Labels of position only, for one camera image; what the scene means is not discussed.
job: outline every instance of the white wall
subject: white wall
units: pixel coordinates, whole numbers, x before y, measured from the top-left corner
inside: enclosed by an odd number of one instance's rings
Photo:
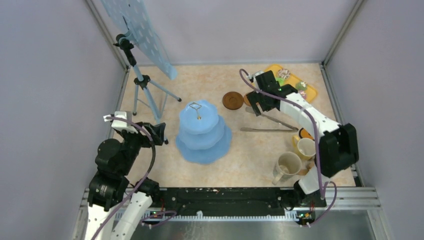
[[[70,239],[124,72],[84,1],[0,1],[0,239]]]
[[[93,0],[110,32],[120,32]],[[174,64],[319,62],[354,0],[144,0]],[[134,51],[139,64],[151,62]]]
[[[424,1],[367,1],[329,65],[396,239],[422,239]]]

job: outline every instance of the table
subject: table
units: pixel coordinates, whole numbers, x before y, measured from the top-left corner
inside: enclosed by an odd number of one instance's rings
[[[318,63],[281,64],[300,79],[314,86],[318,92],[312,105],[328,118],[335,120],[330,99],[321,75]],[[168,90],[182,98],[178,102],[168,97],[162,121],[166,123],[165,134],[168,145],[156,147],[156,161],[149,178],[159,182],[161,187],[274,187],[273,167],[283,152],[293,151],[291,136],[294,133],[281,132],[242,132],[241,127],[276,129],[284,128],[264,117],[256,117],[245,111],[246,105],[238,110],[226,109],[222,104],[225,93],[239,92],[242,95],[251,91],[239,76],[239,69],[244,68],[249,73],[265,70],[269,64],[234,64],[234,65],[181,65],[176,66],[178,76],[169,80],[155,66],[141,66],[142,74],[149,75]],[[134,103],[135,74],[131,70],[125,88],[121,110],[131,111]],[[149,85],[151,94],[158,107],[162,106],[165,93],[153,85]],[[144,102],[146,98],[139,91],[138,98]],[[226,124],[232,131],[231,147],[227,155],[209,165],[191,163],[183,159],[175,145],[179,129],[179,112],[190,101],[207,100],[218,109]],[[266,114],[284,121],[290,125],[300,127],[293,119],[273,109]],[[138,103],[137,115],[133,122],[149,122],[155,124],[151,110]],[[146,172],[150,160],[151,150],[142,148],[134,162],[128,179],[131,183],[137,182]],[[291,187],[300,179],[295,176],[289,181],[277,186]],[[332,180],[337,186],[355,186],[350,168],[336,174]]]

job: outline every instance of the blue tripod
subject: blue tripod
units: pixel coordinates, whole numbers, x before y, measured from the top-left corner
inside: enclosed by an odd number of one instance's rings
[[[134,108],[132,110],[132,115],[135,116],[137,114],[137,102],[140,101],[141,103],[143,103],[144,105],[146,105],[147,107],[151,109],[151,112],[153,113],[153,117],[156,120],[156,123],[157,124],[161,123],[161,118],[164,113],[165,103],[167,102],[168,95],[171,95],[171,97],[178,100],[178,102],[182,101],[181,98],[176,96],[169,90],[167,90],[165,87],[161,86],[159,83],[151,80],[148,75],[142,75],[142,72],[137,66],[137,61],[134,58],[133,54],[131,53],[131,49],[134,48],[134,45],[127,39],[127,37],[124,34],[119,34],[118,36],[116,36],[116,41],[117,43],[115,43],[114,45],[119,47],[125,53],[125,56],[128,59],[129,64],[134,68],[135,75],[137,76],[134,79],[135,94],[134,94]],[[155,100],[153,99],[152,94],[150,93],[150,90],[147,86],[148,83],[153,84],[155,87],[157,87],[158,89],[166,93],[165,101],[163,101],[163,104],[160,110],[158,109],[158,106],[156,105]],[[148,103],[145,103],[139,99],[140,87],[143,90]],[[164,143],[168,144],[168,139],[166,137],[164,139]]]

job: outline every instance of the brown coaster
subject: brown coaster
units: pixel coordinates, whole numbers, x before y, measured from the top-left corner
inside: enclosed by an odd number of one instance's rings
[[[249,106],[249,107],[251,107],[251,106],[252,106],[252,105],[251,105],[251,103],[250,103],[250,102],[249,102],[249,100],[248,100],[248,94],[247,94],[247,93],[244,95],[243,100],[244,100],[244,103],[245,103],[247,106]]]
[[[236,110],[243,106],[243,96],[235,91],[227,92],[222,98],[222,104],[229,110]]]

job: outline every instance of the yellow mug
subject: yellow mug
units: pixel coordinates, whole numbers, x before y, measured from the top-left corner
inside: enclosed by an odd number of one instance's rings
[[[302,161],[308,161],[315,156],[315,141],[310,138],[300,138],[298,135],[291,137],[294,152]]]

